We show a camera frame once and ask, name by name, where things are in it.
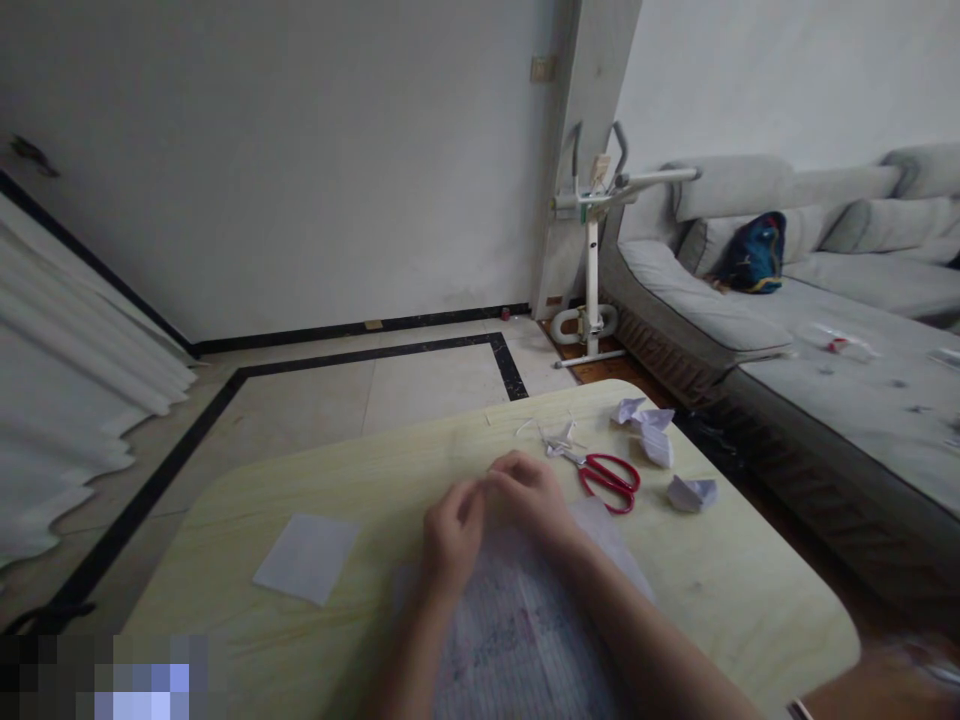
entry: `black baseboard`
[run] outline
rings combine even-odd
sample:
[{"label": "black baseboard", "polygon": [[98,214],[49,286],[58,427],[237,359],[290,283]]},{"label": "black baseboard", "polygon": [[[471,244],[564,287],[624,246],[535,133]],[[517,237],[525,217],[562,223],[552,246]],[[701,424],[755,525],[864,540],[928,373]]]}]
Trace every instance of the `black baseboard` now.
[{"label": "black baseboard", "polygon": [[409,330],[410,328],[429,327],[431,325],[448,325],[470,320],[485,320],[500,317],[503,308],[507,308],[511,315],[526,315],[530,312],[527,303],[515,305],[495,305],[473,310],[453,310],[445,313],[431,313],[429,315],[410,315],[409,317],[383,320],[383,327],[368,330],[363,323],[346,323],[344,325],[328,325],[327,327],[308,328],[306,330],[287,330],[285,332],[266,333],[264,335],[245,335],[223,340],[204,340],[194,345],[200,355],[213,355],[234,350],[252,350],[255,348],[273,347],[275,345],[290,345],[298,342],[313,342],[315,340],[329,340],[331,338],[348,337],[351,335],[370,335],[372,333],[390,332],[392,330]]},{"label": "black baseboard", "polygon": [[59,240],[70,252],[89,265],[94,272],[110,283],[117,292],[133,303],[134,307],[150,318],[157,327],[169,335],[174,342],[186,350],[192,357],[200,357],[189,340],[164,320],[160,313],[150,307],[129,285],[117,277],[100,258],[94,255],[73,233],[57,222],[50,213],[44,210],[36,200],[30,197],[30,195],[28,195],[22,187],[17,185],[16,181],[3,170],[0,170],[0,193],[3,193],[14,205],[33,218],[34,221]]}]

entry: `hand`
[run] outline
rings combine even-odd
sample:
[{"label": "hand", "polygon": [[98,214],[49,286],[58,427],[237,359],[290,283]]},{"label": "hand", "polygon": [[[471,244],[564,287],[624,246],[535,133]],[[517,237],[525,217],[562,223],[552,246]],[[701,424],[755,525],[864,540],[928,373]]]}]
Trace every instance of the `hand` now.
[{"label": "hand", "polygon": [[458,599],[473,574],[486,510],[479,480],[459,482],[423,516],[423,574],[428,592]]},{"label": "hand", "polygon": [[545,462],[513,450],[494,460],[487,482],[503,493],[520,521],[548,550],[563,551],[586,539],[567,509],[553,468]]}]

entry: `light wooden table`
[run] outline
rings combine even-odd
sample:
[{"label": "light wooden table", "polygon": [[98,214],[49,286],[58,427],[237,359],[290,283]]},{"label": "light wooden table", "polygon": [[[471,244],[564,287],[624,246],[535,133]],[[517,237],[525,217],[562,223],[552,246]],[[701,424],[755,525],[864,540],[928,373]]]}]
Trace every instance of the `light wooden table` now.
[{"label": "light wooden table", "polygon": [[[607,380],[235,470],[190,510],[124,636],[217,639],[230,717],[348,714],[389,640],[392,572],[418,557],[424,509],[511,448],[542,456],[533,425],[514,436],[527,418],[560,430],[572,413],[575,439],[640,471],[636,507],[616,522],[658,606],[764,712],[852,666],[860,645],[839,600],[694,445],[671,426],[676,466],[657,469],[610,422],[620,399],[638,395]],[[567,500],[582,497],[574,466],[552,462]],[[717,504],[672,510],[674,472],[716,479]],[[251,583],[295,512],[363,528],[323,608]]]}]

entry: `exercise bike base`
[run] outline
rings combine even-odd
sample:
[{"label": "exercise bike base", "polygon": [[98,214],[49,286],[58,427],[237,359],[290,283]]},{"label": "exercise bike base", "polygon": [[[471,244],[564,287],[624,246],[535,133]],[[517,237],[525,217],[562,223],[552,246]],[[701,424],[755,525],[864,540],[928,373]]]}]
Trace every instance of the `exercise bike base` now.
[{"label": "exercise bike base", "polygon": [[574,365],[586,365],[588,362],[598,362],[600,360],[609,360],[615,357],[623,357],[627,354],[626,350],[611,350],[608,353],[598,353],[596,355],[584,355],[580,358],[571,358],[570,360],[557,360],[553,366],[558,370],[565,367],[573,367]]}]

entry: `scissors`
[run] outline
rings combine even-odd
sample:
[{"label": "scissors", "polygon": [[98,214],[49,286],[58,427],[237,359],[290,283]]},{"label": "scissors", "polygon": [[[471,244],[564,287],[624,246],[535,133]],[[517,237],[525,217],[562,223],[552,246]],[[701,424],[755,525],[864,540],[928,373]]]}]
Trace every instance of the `scissors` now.
[{"label": "scissors", "polygon": [[[576,453],[570,452],[566,448],[558,449],[560,450],[561,455],[580,468],[580,471],[578,472],[578,475],[580,476],[580,484],[583,485],[583,489],[587,491],[588,495],[596,495],[596,493],[593,492],[593,488],[591,488],[590,484],[588,483],[588,481],[593,481],[598,485],[603,485],[603,487],[607,488],[607,490],[611,490],[617,495],[620,495],[627,503],[626,507],[622,508],[610,507],[604,503],[608,511],[614,513],[615,515],[626,515],[628,512],[633,510],[633,496],[634,493],[640,489],[640,473],[637,472],[637,469],[633,467],[633,465],[625,460],[621,460],[618,457],[614,457],[613,455],[601,455],[600,453],[577,455]],[[626,470],[627,476],[632,482],[624,480],[623,477],[601,463],[601,460],[606,460],[614,465],[619,465],[621,468]]]}]

